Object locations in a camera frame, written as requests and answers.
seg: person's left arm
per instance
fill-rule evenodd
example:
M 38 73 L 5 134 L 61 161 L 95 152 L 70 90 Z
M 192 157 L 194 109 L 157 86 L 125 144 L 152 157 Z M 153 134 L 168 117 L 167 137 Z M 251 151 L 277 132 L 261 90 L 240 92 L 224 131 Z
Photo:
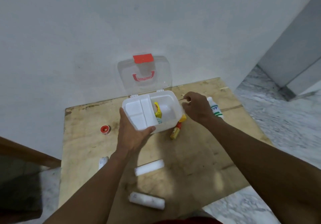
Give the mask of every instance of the person's left arm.
M 120 178 L 129 158 L 155 127 L 134 129 L 124 110 L 119 109 L 120 123 L 116 151 L 88 182 L 64 203 L 44 224 L 105 224 L 114 201 Z

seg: forearm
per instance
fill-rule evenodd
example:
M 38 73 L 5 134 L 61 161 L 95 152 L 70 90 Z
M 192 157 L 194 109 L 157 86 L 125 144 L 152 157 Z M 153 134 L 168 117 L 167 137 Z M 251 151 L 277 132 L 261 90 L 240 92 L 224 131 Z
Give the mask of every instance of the forearm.
M 317 212 L 321 210 L 319 169 L 243 133 L 218 117 L 208 117 L 201 124 L 219 141 L 280 221 L 288 223 L 292 219 L 290 216 L 299 221 L 291 212 L 302 210 L 302 203 L 305 205 L 303 212 L 310 212 L 314 219 L 320 217 Z
M 107 164 L 63 204 L 45 224 L 105 224 L 127 161 L 126 155 L 113 153 Z

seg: red handle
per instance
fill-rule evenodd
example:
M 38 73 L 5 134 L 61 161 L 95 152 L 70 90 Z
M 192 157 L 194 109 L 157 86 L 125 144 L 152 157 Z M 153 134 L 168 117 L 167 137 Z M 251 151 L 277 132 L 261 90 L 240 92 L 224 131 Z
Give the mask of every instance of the red handle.
M 148 80 L 148 79 L 151 79 L 152 77 L 154 77 L 154 74 L 155 74 L 155 71 L 152 71 L 151 76 L 145 77 L 145 78 L 137 78 L 136 74 L 133 74 L 133 78 L 135 81 L 145 81 L 145 80 Z

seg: person's left hand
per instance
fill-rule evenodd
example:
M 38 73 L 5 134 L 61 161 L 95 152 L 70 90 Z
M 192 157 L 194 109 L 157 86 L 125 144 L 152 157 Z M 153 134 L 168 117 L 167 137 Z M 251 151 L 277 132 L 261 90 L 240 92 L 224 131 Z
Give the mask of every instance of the person's left hand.
M 143 140 L 156 128 L 155 126 L 151 126 L 144 130 L 136 130 L 127 118 L 122 107 L 119 109 L 119 113 L 120 122 L 116 152 L 129 158 L 142 146 Z

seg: hand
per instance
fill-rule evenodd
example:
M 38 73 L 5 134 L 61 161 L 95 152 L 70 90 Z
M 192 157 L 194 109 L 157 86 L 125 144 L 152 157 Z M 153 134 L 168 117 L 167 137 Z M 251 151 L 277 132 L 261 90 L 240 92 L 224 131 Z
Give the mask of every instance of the hand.
M 213 112 L 206 96 L 190 91 L 184 95 L 184 99 L 189 103 L 183 102 L 182 107 L 194 121 L 203 124 L 207 118 L 213 117 Z
M 136 130 L 127 118 L 123 108 L 119 109 L 119 113 L 120 122 L 116 152 L 128 158 L 142 146 L 143 140 L 156 128 L 155 126 L 151 126 L 144 130 Z

